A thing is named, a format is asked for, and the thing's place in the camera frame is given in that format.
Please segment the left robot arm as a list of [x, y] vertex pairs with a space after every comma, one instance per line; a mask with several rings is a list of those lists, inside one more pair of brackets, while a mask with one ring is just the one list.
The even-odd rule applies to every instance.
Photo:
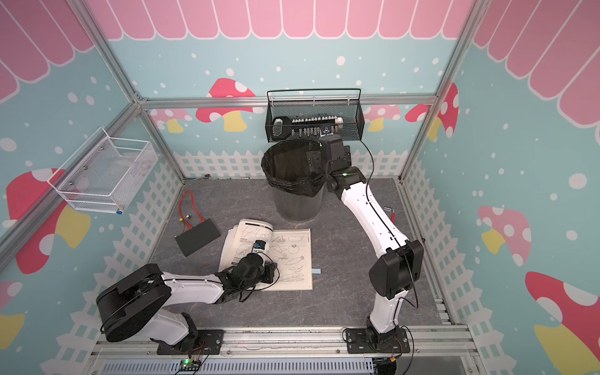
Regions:
[[189, 314], [170, 312], [167, 306], [215, 305], [235, 298], [243, 303], [278, 277], [278, 265], [265, 252], [251, 252], [238, 264], [206, 276], [167, 273], [149, 263], [98, 295], [100, 331], [108, 342], [140, 335], [177, 353], [189, 353], [202, 345], [201, 334]]

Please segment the sketch tutorial book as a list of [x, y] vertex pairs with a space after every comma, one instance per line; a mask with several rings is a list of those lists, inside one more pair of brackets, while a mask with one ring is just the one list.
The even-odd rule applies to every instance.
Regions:
[[277, 264], [277, 282], [272, 291], [304, 291], [313, 288], [311, 230], [275, 230], [270, 223], [242, 219], [228, 231], [220, 257], [219, 270], [237, 265], [255, 242], [265, 246], [258, 251], [266, 261]]

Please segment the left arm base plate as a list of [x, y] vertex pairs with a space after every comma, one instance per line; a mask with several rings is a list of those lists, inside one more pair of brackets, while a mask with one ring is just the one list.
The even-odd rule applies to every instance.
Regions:
[[224, 330], [200, 330], [188, 334], [174, 345], [159, 342], [156, 354], [159, 356], [218, 355], [223, 344], [224, 333]]

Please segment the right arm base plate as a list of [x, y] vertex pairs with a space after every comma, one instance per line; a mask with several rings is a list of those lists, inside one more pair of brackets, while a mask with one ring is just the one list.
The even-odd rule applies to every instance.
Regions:
[[389, 353], [400, 355], [410, 353], [409, 339], [405, 329], [396, 327], [381, 334], [372, 327], [345, 328], [342, 339], [349, 354]]

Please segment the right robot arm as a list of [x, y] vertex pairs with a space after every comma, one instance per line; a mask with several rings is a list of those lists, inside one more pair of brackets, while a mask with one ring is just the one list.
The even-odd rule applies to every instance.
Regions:
[[323, 136], [319, 144], [318, 152], [307, 153], [309, 169], [325, 178], [327, 190], [356, 217], [377, 256], [369, 272], [376, 298], [366, 332], [371, 345], [382, 346], [395, 338], [402, 304], [419, 307], [418, 297], [411, 302], [407, 295], [421, 275], [423, 245], [409, 240], [388, 217], [371, 191], [370, 179], [352, 165], [350, 148], [340, 136]]

